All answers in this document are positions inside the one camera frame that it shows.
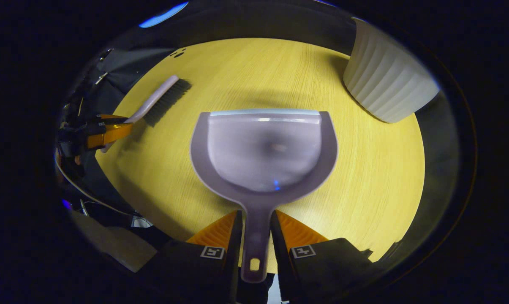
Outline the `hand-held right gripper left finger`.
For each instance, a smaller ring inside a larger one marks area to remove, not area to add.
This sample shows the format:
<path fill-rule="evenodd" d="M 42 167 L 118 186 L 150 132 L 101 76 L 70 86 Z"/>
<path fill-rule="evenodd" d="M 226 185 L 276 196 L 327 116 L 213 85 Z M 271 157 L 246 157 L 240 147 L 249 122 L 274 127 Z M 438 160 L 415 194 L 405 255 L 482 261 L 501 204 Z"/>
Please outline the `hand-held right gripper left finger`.
<path fill-rule="evenodd" d="M 147 263 L 147 282 L 169 303 L 234 304 L 242 229 L 235 210 L 188 241 L 168 241 Z"/>

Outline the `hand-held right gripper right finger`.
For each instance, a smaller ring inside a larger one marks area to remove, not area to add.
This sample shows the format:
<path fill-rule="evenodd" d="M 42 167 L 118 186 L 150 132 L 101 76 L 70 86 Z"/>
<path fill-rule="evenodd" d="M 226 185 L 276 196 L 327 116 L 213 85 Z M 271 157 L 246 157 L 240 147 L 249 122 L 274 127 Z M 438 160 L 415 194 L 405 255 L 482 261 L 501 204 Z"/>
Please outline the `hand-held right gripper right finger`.
<path fill-rule="evenodd" d="M 365 285 L 373 263 L 348 240 L 329 240 L 276 210 L 270 232 L 281 299 L 287 303 L 341 303 Z"/>

